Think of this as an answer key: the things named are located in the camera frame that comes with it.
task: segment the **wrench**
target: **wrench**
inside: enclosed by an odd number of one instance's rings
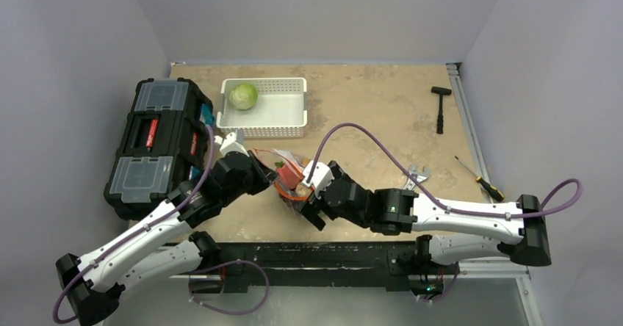
[[[422,183],[423,181],[425,181],[431,176],[431,171],[426,166],[422,167],[422,172],[418,172],[417,164],[415,163],[410,165],[408,170],[409,170],[409,174],[416,177],[416,180],[418,183]],[[415,187],[415,183],[411,179],[407,178],[403,189],[413,190],[414,187]]]

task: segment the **cabbage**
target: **cabbage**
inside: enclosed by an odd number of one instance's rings
[[[231,91],[229,102],[237,109],[250,109],[257,102],[257,90],[252,84],[241,84]]]

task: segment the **white wall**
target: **white wall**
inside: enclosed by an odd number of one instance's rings
[[[623,320],[622,37],[623,0],[498,0],[461,67],[487,164],[511,198],[585,184],[547,219],[553,265],[531,270],[546,325]]]
[[[56,259],[123,229],[104,184],[166,64],[137,0],[0,0],[0,325],[52,324]]]
[[[139,0],[171,60],[457,62],[496,0]]]

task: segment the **black hammer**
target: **black hammer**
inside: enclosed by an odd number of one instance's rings
[[[437,134],[444,133],[444,96],[452,94],[451,89],[433,86],[432,93],[439,95],[439,113],[437,114]]]

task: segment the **screwdriver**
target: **screwdriver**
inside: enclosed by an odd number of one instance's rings
[[[465,164],[465,162],[461,161],[460,158],[458,158],[457,156],[454,156],[454,158],[457,161],[459,161],[463,165],[463,167],[467,168],[467,170],[470,171],[471,174],[474,175],[474,177],[476,177],[476,182],[479,183],[480,186],[483,187],[483,189],[485,189],[487,194],[489,194],[489,196],[491,196],[493,200],[497,201],[498,203],[501,203],[502,201],[504,201],[504,194],[502,194],[502,192],[498,188],[487,183],[487,181],[485,181],[483,177],[474,173],[474,171],[471,170],[471,168],[469,168],[467,164]]]

